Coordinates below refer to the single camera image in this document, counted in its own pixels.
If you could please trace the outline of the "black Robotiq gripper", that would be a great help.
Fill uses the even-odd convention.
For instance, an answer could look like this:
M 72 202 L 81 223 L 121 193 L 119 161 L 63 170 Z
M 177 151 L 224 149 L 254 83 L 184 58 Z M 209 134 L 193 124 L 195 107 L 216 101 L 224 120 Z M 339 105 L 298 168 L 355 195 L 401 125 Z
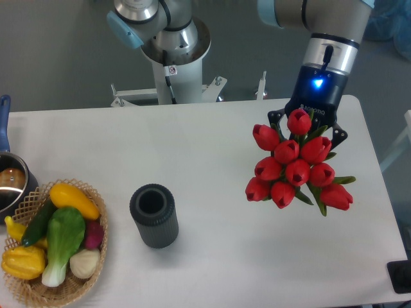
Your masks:
M 348 77 L 343 74 L 301 67 L 293 94 L 285 108 L 267 114 L 270 127 L 282 132 L 282 118 L 298 108 L 307 113 L 313 112 L 313 117 L 320 125 L 332 125 L 327 129 L 327 138 L 331 143 L 330 151 L 333 151 L 348 138 L 348 133 L 337 123 L 337 110 L 347 81 Z

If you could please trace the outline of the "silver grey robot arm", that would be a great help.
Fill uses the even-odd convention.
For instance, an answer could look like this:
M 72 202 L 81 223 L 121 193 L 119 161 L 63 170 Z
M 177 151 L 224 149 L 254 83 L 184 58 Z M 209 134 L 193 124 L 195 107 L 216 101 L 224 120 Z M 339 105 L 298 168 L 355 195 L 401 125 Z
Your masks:
M 301 108 L 313 113 L 314 129 L 332 129 L 332 147 L 346 139 L 337 109 L 373 6 L 372 1 L 258 2 L 265 24 L 311 33 L 293 94 L 282 110 L 269 113 L 271 124 Z M 115 1 L 107 23 L 124 45 L 141 49 L 151 61 L 160 104 L 217 100 L 224 81 L 202 83 L 211 38 L 190 1 Z

